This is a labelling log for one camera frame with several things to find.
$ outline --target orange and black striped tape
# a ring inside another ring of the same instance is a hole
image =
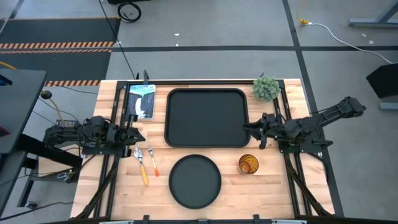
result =
[[[21,20],[66,20],[66,19],[106,19],[106,17],[72,17],[72,18],[15,18],[10,21],[21,21]],[[108,16],[108,19],[120,19],[119,16]]]
[[[8,50],[0,54],[55,54],[55,53],[82,53],[82,52],[112,52],[110,49],[76,49],[76,50]]]
[[[0,44],[0,49],[59,49],[79,47],[112,47],[113,41],[58,42],[58,43],[12,43]]]
[[[62,80],[62,81],[47,81],[44,86],[98,86],[101,80]]]

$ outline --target glass cup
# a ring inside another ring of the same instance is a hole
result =
[[[239,159],[238,171],[242,174],[253,174],[259,169],[259,161],[250,154],[243,155]]]

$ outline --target round plate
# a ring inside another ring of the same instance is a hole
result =
[[[221,189],[221,174],[209,158],[189,155],[173,166],[169,187],[180,205],[192,209],[204,208],[217,198]]]

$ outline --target wooden tabletop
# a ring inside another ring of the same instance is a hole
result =
[[[308,116],[300,80],[286,79],[284,81],[292,119]],[[94,111],[95,116],[110,118],[116,82],[101,82]],[[151,220],[252,219],[254,214],[260,214],[261,218],[293,218],[284,159],[274,140],[268,139],[265,150],[259,150],[259,142],[254,138],[251,138],[247,146],[240,149],[172,148],[165,142],[167,95],[174,88],[239,88],[247,97],[250,122],[257,121],[263,112],[275,112],[272,103],[265,103],[254,98],[252,85],[158,85],[154,119],[134,123],[134,127],[139,128],[141,134],[147,139],[146,142],[139,142],[136,146],[144,152],[144,165],[149,178],[149,186],[144,186],[139,161],[134,157],[121,159],[111,218],[113,220],[142,220],[144,215],[150,215]],[[154,148],[160,177],[154,175],[152,161],[147,152],[149,146]],[[202,154],[209,157],[217,164],[222,178],[221,191],[217,199],[211,205],[198,210],[188,209],[178,204],[173,199],[168,185],[169,173],[173,165],[189,154]],[[252,154],[259,161],[259,170],[253,175],[238,173],[238,160],[244,154]],[[308,188],[324,208],[333,213],[321,162],[306,154],[302,154],[301,159]],[[71,217],[78,215],[96,192],[102,161],[103,156],[96,156],[81,171]],[[304,214],[301,192],[298,187],[296,189],[300,211]],[[107,197],[108,192],[105,192],[102,215],[104,215]]]

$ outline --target book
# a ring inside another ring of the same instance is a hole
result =
[[[138,119],[152,119],[155,107],[155,85],[132,85],[127,99],[126,117],[138,115]]]

